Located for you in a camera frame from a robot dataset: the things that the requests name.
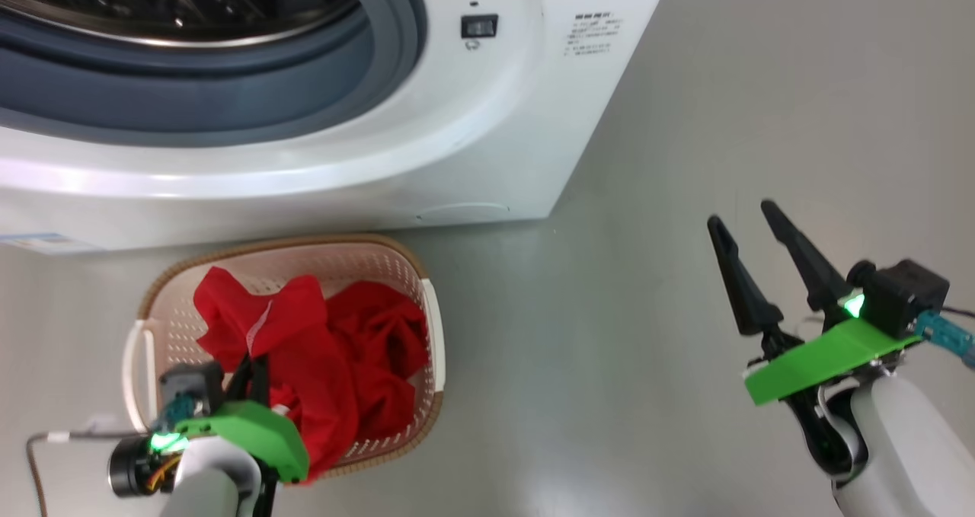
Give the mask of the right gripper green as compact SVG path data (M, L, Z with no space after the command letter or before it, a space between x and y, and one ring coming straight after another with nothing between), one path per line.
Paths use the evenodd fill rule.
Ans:
M791 222L776 201L763 200L760 209L775 239L791 256L804 287L807 303L814 311L827 312L851 292L846 278ZM770 302L739 257L739 247L718 215L707 221L711 246L736 323L738 333L751 337L778 332L784 316ZM744 384L752 402L760 407L773 402L786 404L800 424L807 450L829 477L856 475L866 454L866 445L849 421L835 416L826 402L826 389L860 369L881 369L896 365L902 351L919 344L915 334L891 339L862 319L849 319L799 344L795 337L780 334L794 345L766 359L766 364L746 374Z

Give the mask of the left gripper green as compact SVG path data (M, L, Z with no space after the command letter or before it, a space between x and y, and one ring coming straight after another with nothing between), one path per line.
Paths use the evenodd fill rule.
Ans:
M251 401L248 388L251 384ZM187 437L216 436L262 461L286 483L308 479L310 458L295 423L270 407L267 356L241 358L227 401L209 416L182 420L175 431Z

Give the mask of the red garment with white stripes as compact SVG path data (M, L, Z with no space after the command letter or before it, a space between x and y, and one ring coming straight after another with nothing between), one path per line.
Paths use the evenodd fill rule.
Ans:
M288 409L318 479L355 442L405 431L411 379L429 362L424 310L397 289L359 281L324 296L314 276L275 294L251 294L213 267L193 296L206 333L199 346L226 372L265 357L270 403Z

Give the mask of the cream perforated laundry basket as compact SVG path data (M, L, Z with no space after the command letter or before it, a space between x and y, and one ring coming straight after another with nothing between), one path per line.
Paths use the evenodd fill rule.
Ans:
M441 413L446 384L441 306L421 261L407 247L379 234L264 241L202 254L164 271L144 295L126 337L123 392L133 426L146 428L163 406L155 385L161 372L177 363L208 360L208 354L197 344L206 325L192 296L213 266L228 270L258 295L278 291L289 279L311 275L326 296L362 280L387 285L408 296L426 316L426 352L430 359L411 379L417 389L411 424L394 435L352 444L324 476L339 477L385 464L404 457L425 440Z

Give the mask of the grey rubber door gasket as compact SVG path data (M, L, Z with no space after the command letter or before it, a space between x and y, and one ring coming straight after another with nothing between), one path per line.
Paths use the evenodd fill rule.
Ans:
M146 46L0 13L0 127L102 145L296 138L379 107L414 72L424 0L359 0L330 27L253 46Z

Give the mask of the white front-load washing machine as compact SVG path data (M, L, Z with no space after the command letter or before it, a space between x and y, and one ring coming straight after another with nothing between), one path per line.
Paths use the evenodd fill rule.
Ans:
M417 228L424 209L550 215L660 0L424 0L424 52L351 121L253 145L102 145L0 127L0 234L98 249ZM575 14L623 18L612 51L563 56ZM466 14L497 37L461 38Z

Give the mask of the black door latch socket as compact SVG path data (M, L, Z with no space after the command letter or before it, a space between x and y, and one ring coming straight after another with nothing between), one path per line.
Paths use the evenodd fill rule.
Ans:
M498 14L466 14L460 18L461 38L483 40L497 37L500 17Z

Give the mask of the blue energy label sticker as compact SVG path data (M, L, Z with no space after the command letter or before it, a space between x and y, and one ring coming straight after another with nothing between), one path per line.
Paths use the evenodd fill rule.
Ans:
M38 254L82 254L90 245L62 234L0 234L0 244Z

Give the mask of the round drain filter cover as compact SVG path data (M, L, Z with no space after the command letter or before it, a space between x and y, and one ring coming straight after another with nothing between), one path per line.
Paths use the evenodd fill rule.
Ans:
M505 222L510 208L499 203L452 203L420 211L415 221L421 225L472 225Z

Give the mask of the small printed text label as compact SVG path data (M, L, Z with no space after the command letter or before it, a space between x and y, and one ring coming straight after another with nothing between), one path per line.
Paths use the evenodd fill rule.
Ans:
M624 24L612 11L588 11L575 14L564 35L563 56L602 55L612 51Z

